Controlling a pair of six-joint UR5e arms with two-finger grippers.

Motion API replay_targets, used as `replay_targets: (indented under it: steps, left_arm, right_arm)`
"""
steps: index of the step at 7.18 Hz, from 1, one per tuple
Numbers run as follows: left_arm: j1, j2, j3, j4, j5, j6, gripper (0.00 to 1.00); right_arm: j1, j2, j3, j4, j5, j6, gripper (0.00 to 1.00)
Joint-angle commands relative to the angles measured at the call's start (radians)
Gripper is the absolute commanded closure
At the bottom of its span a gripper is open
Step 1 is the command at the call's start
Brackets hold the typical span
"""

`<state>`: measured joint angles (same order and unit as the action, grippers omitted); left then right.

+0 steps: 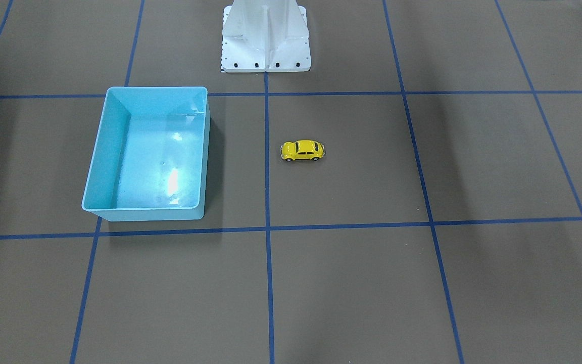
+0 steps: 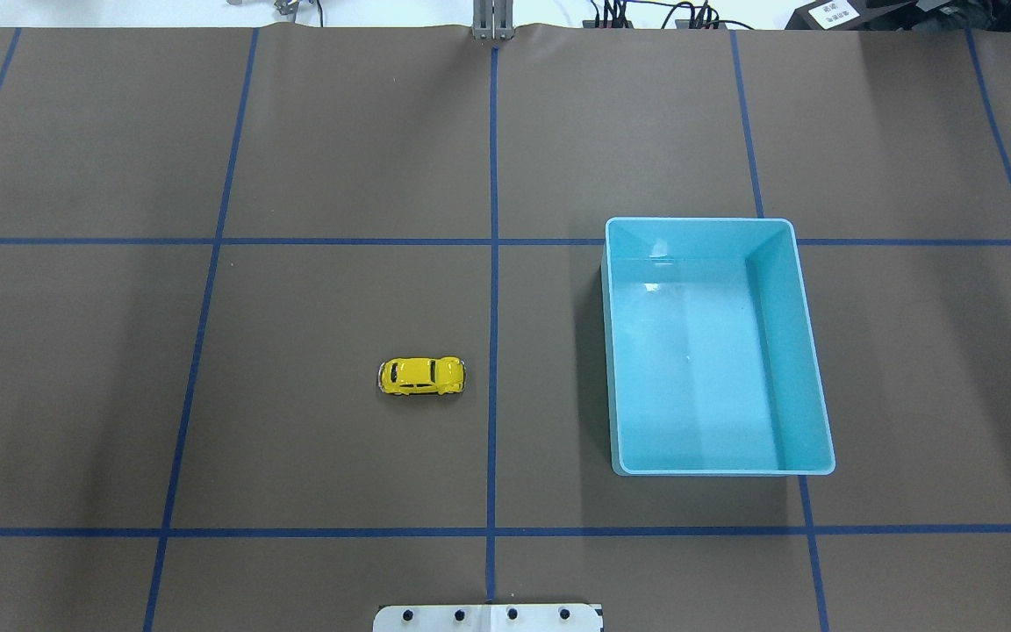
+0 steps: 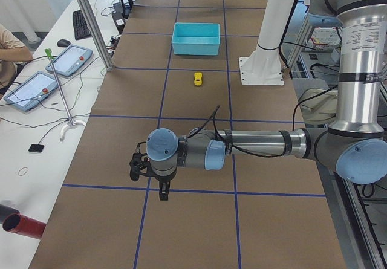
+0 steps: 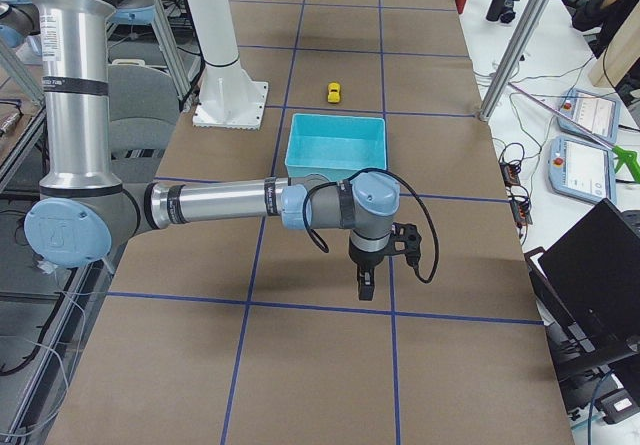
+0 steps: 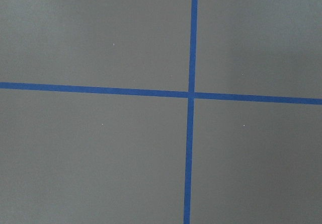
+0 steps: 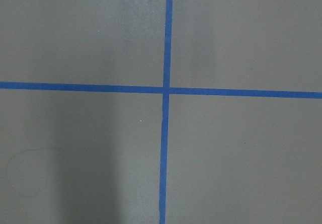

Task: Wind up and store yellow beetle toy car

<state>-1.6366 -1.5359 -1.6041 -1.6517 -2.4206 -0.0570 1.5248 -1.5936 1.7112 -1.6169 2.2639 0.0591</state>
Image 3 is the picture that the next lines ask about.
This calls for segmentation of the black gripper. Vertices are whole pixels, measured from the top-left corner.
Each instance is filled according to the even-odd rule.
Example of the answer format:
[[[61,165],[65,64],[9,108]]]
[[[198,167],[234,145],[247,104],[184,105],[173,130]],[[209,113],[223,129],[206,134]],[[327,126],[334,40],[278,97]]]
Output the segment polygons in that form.
[[[170,188],[170,177],[156,177],[159,183],[159,200],[167,201],[168,200],[168,190]]]

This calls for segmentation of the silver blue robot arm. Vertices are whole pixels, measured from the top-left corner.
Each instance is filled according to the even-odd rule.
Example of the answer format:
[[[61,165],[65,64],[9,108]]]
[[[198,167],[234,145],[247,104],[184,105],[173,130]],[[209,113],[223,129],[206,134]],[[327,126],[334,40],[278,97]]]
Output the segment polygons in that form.
[[[384,177],[386,143],[377,113],[386,0],[312,0],[312,5],[319,14],[338,18],[343,27],[336,117],[326,129],[222,131],[200,127],[180,137],[169,129],[156,129],[146,140],[146,152],[134,154],[131,179],[155,178],[159,197],[166,201],[178,167],[219,170],[226,156],[237,153],[314,160],[356,184]]]

